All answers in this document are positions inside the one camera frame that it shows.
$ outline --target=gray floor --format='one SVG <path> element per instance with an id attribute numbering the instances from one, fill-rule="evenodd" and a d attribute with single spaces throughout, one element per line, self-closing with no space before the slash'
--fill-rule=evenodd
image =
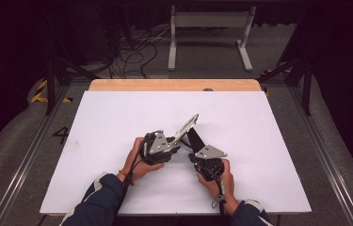
<path id="1" fill-rule="evenodd" d="M 208 30 L 194 29 L 179 32 L 176 71 L 167 71 L 168 41 L 155 44 L 157 56 L 145 68 L 150 78 L 257 78 L 263 70 L 275 68 L 276 62 L 290 38 L 294 27 L 278 25 L 275 27 L 253 27 L 249 35 L 248 53 L 253 72 L 247 73 L 240 59 L 235 40 L 242 34 L 238 29 L 211 30 L 219 34 L 210 34 Z M 155 50 L 148 46 L 140 51 L 144 60 L 154 56 Z M 128 63 L 127 70 L 139 70 L 140 64 Z M 141 77 L 139 73 L 127 73 L 128 78 Z M 100 73 L 109 77 L 108 72 Z M 302 177 L 302 184 L 313 211 L 310 214 L 285 215 L 281 225 L 353 225 L 346 217 L 341 201 L 330 183 L 329 175 L 319 158 L 316 143 L 305 121 L 309 118 L 315 124 L 329 156 L 344 179 L 348 194 L 353 202 L 353 160 L 344 142 L 333 124 L 321 92 L 313 80 L 310 117 L 300 114 L 299 105 L 292 97 L 292 89 L 283 83 L 283 75 L 263 84 L 269 89 L 268 101 L 272 107 L 281 133 Z M 62 103 L 49 124 L 33 165 L 20 180 L 18 193 L 13 195 L 14 202 L 9 204 L 8 212 L 1 218 L 1 225 L 38 225 L 42 215 L 39 213 L 46 187 L 50 182 L 61 154 L 61 137 L 52 134 L 63 126 L 72 127 L 83 91 L 88 89 L 88 82 L 75 77 L 66 97 L 72 97 L 72 103 Z M 31 89 L 29 99 L 37 86 Z M 44 119 L 45 103 L 31 103 L 30 107 L 11 121 L 0 133 L 0 201 L 5 196 L 17 168 L 28 152 L 34 136 L 38 133 Z M 271 216 L 276 223 L 277 216 Z M 61 217 L 47 217 L 42 225 L 57 225 Z"/>

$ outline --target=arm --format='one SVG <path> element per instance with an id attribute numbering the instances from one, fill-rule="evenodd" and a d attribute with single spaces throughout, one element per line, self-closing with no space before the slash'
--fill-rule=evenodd
<path id="1" fill-rule="evenodd" d="M 226 203 L 224 203 L 224 211 L 232 217 L 232 225 L 262 226 L 271 225 L 264 208 L 256 201 L 247 200 L 239 202 L 234 196 L 234 179 L 230 170 L 230 162 L 222 159 L 225 167 L 224 172 L 220 176 L 224 185 Z M 218 199 L 219 189 L 214 181 L 207 182 L 197 173 L 199 182 L 208 188 L 209 194 L 214 200 Z"/>
<path id="2" fill-rule="evenodd" d="M 88 188 L 82 202 L 76 205 L 62 220 L 60 225 L 88 225 L 101 226 L 111 225 L 115 217 L 120 198 L 122 197 L 123 181 L 125 174 L 132 167 L 133 160 L 137 154 L 143 138 L 136 138 L 132 151 L 129 152 L 125 164 L 120 173 L 102 173 Z M 136 159 L 135 170 L 133 171 L 133 181 L 141 179 L 150 171 L 159 170 L 164 164 L 149 166 L 140 161 L 140 156 Z"/>

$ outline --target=dark blue sleeve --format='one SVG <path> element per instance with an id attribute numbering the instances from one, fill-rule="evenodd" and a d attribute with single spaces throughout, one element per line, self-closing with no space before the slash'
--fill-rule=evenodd
<path id="1" fill-rule="evenodd" d="M 117 176 L 102 173 L 88 188 L 82 202 L 64 217 L 60 225 L 112 225 L 122 187 Z"/>
<path id="2" fill-rule="evenodd" d="M 269 226 L 270 219 L 264 208 L 253 200 L 241 201 L 232 216 L 232 226 Z"/>

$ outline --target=white board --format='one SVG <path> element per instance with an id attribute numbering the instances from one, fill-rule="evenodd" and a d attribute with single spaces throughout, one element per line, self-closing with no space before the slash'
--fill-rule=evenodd
<path id="1" fill-rule="evenodd" d="M 118 173 L 135 137 L 173 137 L 193 115 L 205 144 L 226 152 L 238 200 L 268 213 L 310 212 L 301 182 L 261 91 L 87 91 L 40 212 L 66 214 L 103 171 Z M 165 167 L 130 186 L 120 215 L 217 214 L 182 148 Z"/>

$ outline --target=black number on floor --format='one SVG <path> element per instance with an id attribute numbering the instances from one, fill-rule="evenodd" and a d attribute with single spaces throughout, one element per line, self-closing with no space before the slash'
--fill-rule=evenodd
<path id="1" fill-rule="evenodd" d="M 68 127 L 64 126 L 60 130 L 53 133 L 53 137 L 62 137 L 61 142 L 59 144 L 64 144 L 65 138 L 68 136 Z"/>

